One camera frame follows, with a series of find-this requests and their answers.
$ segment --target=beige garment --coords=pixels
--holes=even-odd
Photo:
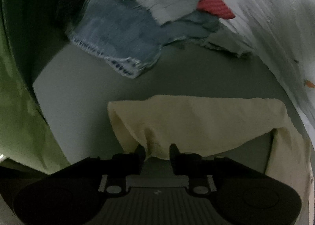
[[[124,151],[140,143],[147,157],[161,159],[169,158],[171,143],[181,152],[210,156],[276,129],[266,175],[294,188],[302,199],[301,214],[309,211],[313,217],[311,142],[298,133],[281,101],[159,95],[110,102],[108,112]]]

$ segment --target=green cloth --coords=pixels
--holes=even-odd
[[[51,174],[69,162],[32,99],[10,52],[0,11],[0,153]]]

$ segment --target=blue denim garment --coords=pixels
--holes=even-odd
[[[73,44],[105,59],[120,74],[135,78],[156,63],[163,45],[205,38],[218,27],[219,19],[204,12],[160,26],[134,0],[87,0],[67,35]]]

